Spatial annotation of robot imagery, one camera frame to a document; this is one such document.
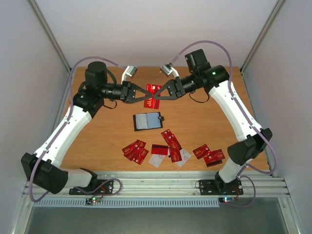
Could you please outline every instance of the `wooden tabletop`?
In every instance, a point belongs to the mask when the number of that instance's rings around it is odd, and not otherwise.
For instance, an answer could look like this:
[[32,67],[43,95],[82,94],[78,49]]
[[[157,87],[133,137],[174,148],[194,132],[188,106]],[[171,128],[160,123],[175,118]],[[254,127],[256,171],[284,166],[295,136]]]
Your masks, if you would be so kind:
[[[189,75],[187,67],[175,67],[180,77]],[[73,93],[75,94],[80,84],[84,81],[86,68],[77,69]],[[109,68],[120,83],[122,70],[116,67]],[[129,81],[142,88],[146,84],[163,85],[168,78],[159,72],[159,67],[139,67],[137,74]],[[240,98],[251,111],[251,106],[245,90],[243,79],[239,68],[234,68],[234,86]],[[204,101],[207,99],[203,89],[197,90],[193,97]],[[163,128],[134,131],[133,115],[138,113],[161,112],[165,121]],[[143,102],[125,104],[118,101],[117,108],[109,110],[102,107],[93,120],[84,127],[69,148],[62,168],[87,168],[92,171],[217,171],[222,164],[206,167],[204,159],[198,160],[194,155],[180,168],[165,157],[161,165],[156,168],[149,164],[151,158],[152,144],[166,145],[161,132],[170,129],[180,142],[182,148],[193,154],[193,150],[203,144],[213,151],[222,149],[226,159],[228,158],[228,146],[237,142],[234,131],[218,104],[211,98],[206,103],[196,103],[185,95],[178,100],[161,100],[158,110],[143,107]],[[136,141],[137,139],[146,142],[145,148],[149,150],[148,155],[141,165],[129,161],[123,156],[122,148]],[[261,153],[251,163],[259,169],[268,169],[264,153]]]

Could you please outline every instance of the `red packet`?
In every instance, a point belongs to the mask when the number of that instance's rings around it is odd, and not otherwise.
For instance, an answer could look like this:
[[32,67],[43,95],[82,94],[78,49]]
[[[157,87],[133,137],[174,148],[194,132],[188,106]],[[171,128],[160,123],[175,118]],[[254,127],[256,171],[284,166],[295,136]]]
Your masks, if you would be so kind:
[[147,154],[148,154],[148,150],[147,149],[141,149],[139,154],[137,155],[136,158],[133,159],[133,161],[136,162],[137,164],[141,165],[143,160],[147,156]]
[[154,98],[154,94],[161,88],[161,85],[156,84],[147,84],[146,90],[150,92],[153,96],[149,99],[146,99],[144,101],[144,107],[145,108],[151,108],[151,109],[159,109],[159,99]]
[[169,152],[170,152],[171,162],[182,161],[182,156],[181,156],[179,149],[177,149],[177,148],[174,149],[174,148],[169,147]]
[[167,145],[152,145],[152,154],[153,155],[168,155],[168,146]]
[[182,149],[180,143],[178,142],[175,135],[168,129],[161,133],[162,137],[165,139],[169,147],[175,148],[177,147],[179,150]]
[[195,154],[195,156],[197,157],[197,159],[201,159],[204,156],[210,156],[210,149],[208,148],[208,146],[206,144],[198,147],[197,149],[193,150],[193,153]]
[[207,167],[215,166],[222,163],[222,159],[225,159],[225,156],[221,149],[210,152],[209,156],[204,156]]
[[136,140],[135,142],[131,143],[127,147],[123,148],[122,151],[124,152],[124,156],[129,159],[133,160],[141,149],[145,147],[146,143],[141,140]]

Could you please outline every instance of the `white paper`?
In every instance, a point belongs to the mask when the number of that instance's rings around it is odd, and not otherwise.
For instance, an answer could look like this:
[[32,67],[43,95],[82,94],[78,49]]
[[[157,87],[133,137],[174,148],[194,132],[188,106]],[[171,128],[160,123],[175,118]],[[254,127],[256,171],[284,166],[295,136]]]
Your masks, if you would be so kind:
[[154,165],[155,167],[159,167],[161,162],[164,160],[165,155],[152,155],[149,163]]
[[180,162],[176,162],[176,164],[179,166],[179,167],[182,167],[187,160],[189,160],[189,158],[192,156],[190,155],[185,149],[181,149],[180,150],[180,153],[181,153],[181,156],[182,156],[182,161]]

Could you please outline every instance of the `metal grate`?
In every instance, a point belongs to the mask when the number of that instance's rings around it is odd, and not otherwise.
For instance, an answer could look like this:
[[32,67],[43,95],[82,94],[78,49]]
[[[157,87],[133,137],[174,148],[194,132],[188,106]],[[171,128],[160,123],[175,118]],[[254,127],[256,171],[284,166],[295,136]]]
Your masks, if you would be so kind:
[[44,198],[35,207],[97,207],[97,208],[147,208],[147,207],[219,207],[217,198],[113,198],[86,204],[85,198]]

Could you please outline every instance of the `gray wall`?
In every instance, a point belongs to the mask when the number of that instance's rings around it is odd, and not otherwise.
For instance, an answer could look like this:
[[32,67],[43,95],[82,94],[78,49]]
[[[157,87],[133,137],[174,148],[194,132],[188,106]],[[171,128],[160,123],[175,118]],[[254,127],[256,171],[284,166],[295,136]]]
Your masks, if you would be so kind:
[[0,233],[9,233],[26,178],[20,163],[47,138],[66,71],[26,0],[0,7]]
[[[161,66],[188,44],[214,40],[235,66],[248,55],[275,0],[37,0],[72,66],[86,56],[121,65]],[[214,65],[223,51],[201,45]],[[177,65],[186,66],[180,58]]]
[[312,233],[312,1],[287,0],[245,72],[257,119],[273,132],[305,233]]

